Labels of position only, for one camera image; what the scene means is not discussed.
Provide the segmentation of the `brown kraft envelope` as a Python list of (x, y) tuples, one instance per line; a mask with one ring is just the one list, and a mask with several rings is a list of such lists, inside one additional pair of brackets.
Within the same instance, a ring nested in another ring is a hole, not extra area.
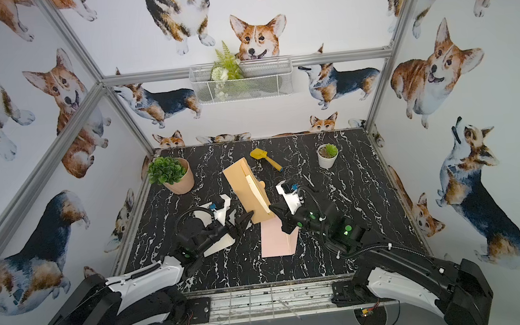
[(246, 181), (246, 176), (250, 175), (253, 179), (257, 181), (258, 187), (263, 195), (268, 206), (271, 204), (266, 192), (265, 192), (265, 182), (258, 180), (253, 175), (251, 171), (250, 165), (248, 164), (246, 158), (242, 158), (239, 161), (230, 165), (230, 167), (223, 170), (223, 174), (229, 182), (232, 190), (240, 200), (240, 203), (244, 207), (246, 212), (253, 211), (254, 215), (252, 217), (251, 222), (261, 223), (267, 220), (271, 220), (275, 217), (273, 212), (267, 214), (261, 205), (256, 200), (253, 192), (251, 191), (248, 182)]

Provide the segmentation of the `cream letter paper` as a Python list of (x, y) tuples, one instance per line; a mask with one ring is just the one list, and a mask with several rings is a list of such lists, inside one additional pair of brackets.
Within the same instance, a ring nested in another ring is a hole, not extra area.
[(251, 191), (253, 192), (256, 200), (258, 201), (258, 203), (261, 205), (261, 207), (267, 214), (270, 214), (269, 206), (266, 203), (263, 195), (261, 194), (257, 181), (255, 179), (253, 179), (251, 175), (247, 175), (245, 178), (246, 178), (246, 181), (248, 182), (248, 185), (250, 186)]

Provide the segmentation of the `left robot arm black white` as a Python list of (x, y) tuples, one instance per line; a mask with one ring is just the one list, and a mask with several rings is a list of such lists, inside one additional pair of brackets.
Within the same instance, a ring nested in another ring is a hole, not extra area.
[(174, 226), (180, 240), (162, 261), (118, 277), (85, 278), (48, 325), (147, 325), (164, 322), (185, 302), (175, 294), (177, 284), (193, 276), (205, 252), (226, 234), (244, 235), (253, 212), (233, 222), (218, 221), (205, 209), (209, 225), (194, 217), (198, 208), (184, 212)]

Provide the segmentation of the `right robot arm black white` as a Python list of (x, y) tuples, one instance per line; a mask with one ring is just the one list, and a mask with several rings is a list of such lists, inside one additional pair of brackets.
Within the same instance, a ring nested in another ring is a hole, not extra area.
[(481, 268), (435, 258), (379, 235), (340, 212), (309, 201), (296, 211), (283, 202), (270, 210), (283, 232), (299, 229), (317, 234), (324, 250), (357, 266), (353, 278), (334, 284), (337, 307), (371, 305), (390, 299), (411, 304), (443, 318), (447, 325), (489, 325), (494, 292)]

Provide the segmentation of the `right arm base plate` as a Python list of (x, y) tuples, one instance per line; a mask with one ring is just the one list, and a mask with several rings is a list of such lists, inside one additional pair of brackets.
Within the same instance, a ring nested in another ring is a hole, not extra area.
[(368, 286), (355, 283), (352, 280), (337, 281), (331, 284), (331, 302), (337, 307), (367, 306), (377, 302), (391, 301), (390, 298), (380, 298)]

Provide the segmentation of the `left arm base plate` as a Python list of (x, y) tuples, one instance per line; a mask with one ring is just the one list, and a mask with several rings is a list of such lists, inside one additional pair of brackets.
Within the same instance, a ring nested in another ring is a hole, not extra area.
[(209, 297), (191, 298), (178, 303), (163, 322), (149, 325), (195, 325), (208, 323), (211, 315), (211, 301)]

